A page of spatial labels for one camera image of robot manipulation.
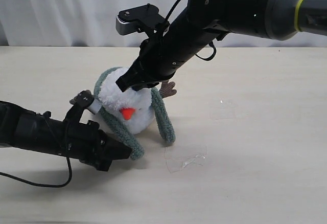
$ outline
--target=wooden table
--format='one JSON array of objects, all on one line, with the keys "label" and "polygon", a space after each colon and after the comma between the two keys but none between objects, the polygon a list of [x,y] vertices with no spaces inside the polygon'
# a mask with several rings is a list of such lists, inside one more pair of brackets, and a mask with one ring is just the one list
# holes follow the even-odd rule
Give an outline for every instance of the wooden table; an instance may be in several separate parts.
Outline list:
[{"label": "wooden table", "polygon": [[[134,48],[1,47],[0,99],[62,120],[74,95],[137,55]],[[153,123],[137,136],[141,160],[114,162],[109,172],[73,160],[63,189],[0,177],[0,222],[327,222],[326,48],[218,49],[210,62],[191,59],[173,81],[178,94],[166,99],[173,147],[162,145]],[[86,111],[82,122],[90,118]],[[66,167],[59,156],[0,150],[0,171],[27,180],[62,183]]]}]

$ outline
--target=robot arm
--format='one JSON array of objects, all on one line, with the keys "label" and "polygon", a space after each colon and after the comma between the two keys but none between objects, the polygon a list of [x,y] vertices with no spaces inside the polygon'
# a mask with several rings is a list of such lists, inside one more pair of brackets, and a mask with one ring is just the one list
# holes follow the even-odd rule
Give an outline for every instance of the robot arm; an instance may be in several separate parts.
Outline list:
[{"label": "robot arm", "polygon": [[227,34],[286,40],[298,32],[327,35],[327,0],[188,0],[171,23],[151,4],[121,11],[119,34],[145,32],[148,39],[128,72],[117,81],[124,92],[171,79],[205,46]]}]

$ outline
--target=stuffed toy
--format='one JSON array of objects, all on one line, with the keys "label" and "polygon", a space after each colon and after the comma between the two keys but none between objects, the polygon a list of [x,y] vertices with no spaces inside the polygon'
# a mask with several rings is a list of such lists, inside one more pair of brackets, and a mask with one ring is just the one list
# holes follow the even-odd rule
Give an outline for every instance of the stuffed toy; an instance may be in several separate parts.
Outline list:
[{"label": "stuffed toy", "polygon": [[154,120],[166,145],[175,142],[175,131],[168,117],[163,98],[176,94],[174,82],[163,82],[161,89],[156,87],[135,91],[131,88],[122,92],[116,85],[117,79],[125,74],[128,68],[115,67],[103,72],[98,78],[94,97],[102,107],[101,119],[122,143],[132,148],[130,158],[140,159],[144,149],[135,135],[145,130]]}]

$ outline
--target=yellow ring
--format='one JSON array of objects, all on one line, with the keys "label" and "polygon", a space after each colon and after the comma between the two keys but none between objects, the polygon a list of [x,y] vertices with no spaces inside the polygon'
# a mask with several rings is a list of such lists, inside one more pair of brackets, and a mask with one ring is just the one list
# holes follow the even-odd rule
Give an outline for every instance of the yellow ring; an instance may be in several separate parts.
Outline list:
[{"label": "yellow ring", "polygon": [[297,5],[296,5],[296,8],[295,8],[295,16],[294,16],[294,27],[297,31],[301,31],[300,27],[298,26],[298,13],[299,13],[299,10],[300,10],[300,7],[302,5],[304,0],[299,0]]}]

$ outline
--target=white curtain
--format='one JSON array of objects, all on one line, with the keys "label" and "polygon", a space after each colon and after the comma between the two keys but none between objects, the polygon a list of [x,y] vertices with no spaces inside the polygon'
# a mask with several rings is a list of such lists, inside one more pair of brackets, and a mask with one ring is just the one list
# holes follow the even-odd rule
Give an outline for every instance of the white curtain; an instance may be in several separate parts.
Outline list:
[{"label": "white curtain", "polygon": [[[144,34],[120,36],[119,11],[151,3],[165,16],[176,0],[0,0],[0,44],[10,46],[138,47]],[[171,20],[185,7],[183,0]],[[301,33],[278,42],[228,35],[218,47],[326,47],[324,36]]]}]

